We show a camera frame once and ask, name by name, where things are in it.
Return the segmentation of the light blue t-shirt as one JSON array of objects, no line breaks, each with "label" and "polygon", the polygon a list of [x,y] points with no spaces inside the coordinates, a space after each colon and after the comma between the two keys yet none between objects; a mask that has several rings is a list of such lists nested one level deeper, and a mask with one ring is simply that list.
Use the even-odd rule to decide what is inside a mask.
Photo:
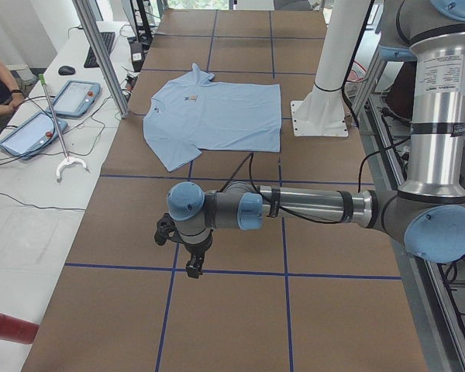
[{"label": "light blue t-shirt", "polygon": [[167,171],[203,150],[280,150],[281,89],[277,84],[215,81],[197,64],[151,98],[143,137]]}]

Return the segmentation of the reacher grabber stick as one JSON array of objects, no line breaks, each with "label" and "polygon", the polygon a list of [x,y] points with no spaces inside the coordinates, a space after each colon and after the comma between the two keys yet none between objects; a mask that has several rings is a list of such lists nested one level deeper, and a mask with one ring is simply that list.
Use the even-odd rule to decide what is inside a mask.
[{"label": "reacher grabber stick", "polygon": [[65,144],[65,141],[64,141],[63,131],[60,128],[60,123],[59,123],[57,115],[56,115],[56,113],[54,111],[53,103],[52,103],[50,94],[48,92],[47,84],[45,82],[45,78],[44,78],[43,74],[39,74],[39,80],[40,80],[43,92],[44,92],[44,94],[46,96],[46,99],[47,99],[46,101],[47,101],[49,110],[51,112],[51,117],[52,117],[52,120],[53,120],[54,129],[55,129],[56,134],[58,135],[58,139],[60,141],[60,145],[61,145],[61,148],[62,148],[62,151],[63,151],[63,154],[64,154],[64,159],[59,163],[59,165],[57,166],[57,169],[56,169],[56,179],[57,179],[57,182],[60,183],[62,181],[62,172],[63,172],[63,170],[65,168],[70,167],[70,166],[74,166],[76,164],[79,164],[79,165],[81,165],[83,167],[83,169],[85,171],[88,171],[88,165],[81,158],[72,157],[69,154],[69,151],[67,150],[66,144]]}]

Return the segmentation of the far blue teach pendant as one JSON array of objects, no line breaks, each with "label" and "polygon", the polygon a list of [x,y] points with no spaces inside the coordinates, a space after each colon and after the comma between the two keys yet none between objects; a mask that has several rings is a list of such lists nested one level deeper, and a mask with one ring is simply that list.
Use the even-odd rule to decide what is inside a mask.
[{"label": "far blue teach pendant", "polygon": [[98,82],[69,80],[55,96],[53,109],[61,117],[80,118],[95,103],[100,92]]}]

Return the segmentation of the blue teach pendant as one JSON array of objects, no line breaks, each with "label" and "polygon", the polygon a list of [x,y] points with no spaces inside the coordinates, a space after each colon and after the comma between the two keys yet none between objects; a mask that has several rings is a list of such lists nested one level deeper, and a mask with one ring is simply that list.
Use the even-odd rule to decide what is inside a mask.
[{"label": "blue teach pendant", "polygon": [[58,131],[51,116],[38,112],[0,140],[0,149],[27,160],[42,152],[57,138]]},{"label": "blue teach pendant", "polygon": [[95,103],[100,92],[98,82],[69,80],[55,96],[53,109],[61,117],[80,118]]}]

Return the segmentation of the near blue teach pendant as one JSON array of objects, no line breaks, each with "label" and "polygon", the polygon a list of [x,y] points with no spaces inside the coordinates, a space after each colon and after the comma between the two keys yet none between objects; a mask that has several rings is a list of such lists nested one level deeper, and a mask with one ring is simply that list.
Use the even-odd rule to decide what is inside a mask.
[{"label": "near blue teach pendant", "polygon": [[0,140],[0,149],[27,160],[42,152],[57,138],[58,131],[51,116],[38,112]]}]

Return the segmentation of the black power adapter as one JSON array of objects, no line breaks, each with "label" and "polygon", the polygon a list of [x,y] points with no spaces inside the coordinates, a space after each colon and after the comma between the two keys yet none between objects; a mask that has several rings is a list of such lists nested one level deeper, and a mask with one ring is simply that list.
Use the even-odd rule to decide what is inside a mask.
[{"label": "black power adapter", "polygon": [[143,45],[140,42],[133,41],[129,45],[129,47],[130,47],[130,57],[131,57],[131,63],[133,66],[133,70],[135,72],[140,72],[142,70],[143,63],[145,60]]}]

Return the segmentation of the red cylinder bottle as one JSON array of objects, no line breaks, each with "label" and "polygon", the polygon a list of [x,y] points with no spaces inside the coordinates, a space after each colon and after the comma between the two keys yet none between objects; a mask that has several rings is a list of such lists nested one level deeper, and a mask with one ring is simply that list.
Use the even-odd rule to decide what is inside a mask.
[{"label": "red cylinder bottle", "polygon": [[0,313],[0,339],[21,344],[32,344],[39,325]]}]

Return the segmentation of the black computer mouse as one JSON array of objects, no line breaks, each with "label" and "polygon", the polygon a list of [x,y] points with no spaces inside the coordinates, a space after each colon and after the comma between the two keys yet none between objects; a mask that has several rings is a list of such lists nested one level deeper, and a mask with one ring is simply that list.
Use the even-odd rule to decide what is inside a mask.
[{"label": "black computer mouse", "polygon": [[71,76],[76,74],[76,69],[72,66],[63,65],[59,67],[58,74],[60,76]]}]

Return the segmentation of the aluminium frame post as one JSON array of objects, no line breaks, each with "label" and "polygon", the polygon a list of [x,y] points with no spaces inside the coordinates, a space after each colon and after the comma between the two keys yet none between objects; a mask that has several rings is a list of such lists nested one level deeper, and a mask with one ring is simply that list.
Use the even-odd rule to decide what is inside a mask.
[{"label": "aluminium frame post", "polygon": [[100,36],[98,25],[94,13],[91,10],[91,6],[89,5],[89,1],[73,0],[72,2],[78,18],[81,21],[88,43],[97,58],[105,83],[107,84],[115,105],[119,110],[119,114],[122,119],[125,119],[129,114],[128,103],[122,93],[122,89],[109,57],[109,52],[102,41],[102,37]]}]

